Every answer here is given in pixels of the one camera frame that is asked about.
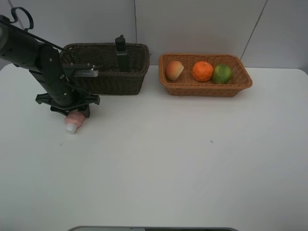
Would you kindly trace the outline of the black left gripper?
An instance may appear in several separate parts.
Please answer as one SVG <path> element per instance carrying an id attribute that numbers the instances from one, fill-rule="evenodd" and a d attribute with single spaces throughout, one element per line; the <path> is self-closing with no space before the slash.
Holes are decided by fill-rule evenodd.
<path id="1" fill-rule="evenodd" d="M 69 112 L 77 110 L 85 118 L 89 118 L 90 104 L 100 104 L 99 96 L 78 87 L 76 77 L 67 77 L 63 68 L 51 69 L 51 73 L 47 75 L 34 68 L 29 69 L 29 72 L 46 91 L 36 96 L 36 102 L 49 105 L 52 112 L 68 116 Z"/>

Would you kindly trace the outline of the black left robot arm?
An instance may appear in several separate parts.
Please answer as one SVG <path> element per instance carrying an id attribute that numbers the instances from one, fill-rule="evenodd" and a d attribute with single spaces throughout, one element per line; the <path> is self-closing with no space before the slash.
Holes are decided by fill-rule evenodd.
<path id="1" fill-rule="evenodd" d="M 88 118 L 90 104 L 100 103 L 99 96 L 76 86 L 72 81 L 77 74 L 97 76 L 93 65 L 62 64 L 56 49 L 13 26 L 9 18 L 3 15 L 0 17 L 0 57 L 29 70 L 46 91 L 36 96 L 36 102 L 49 105 L 53 112 L 66 116 L 77 110 Z"/>

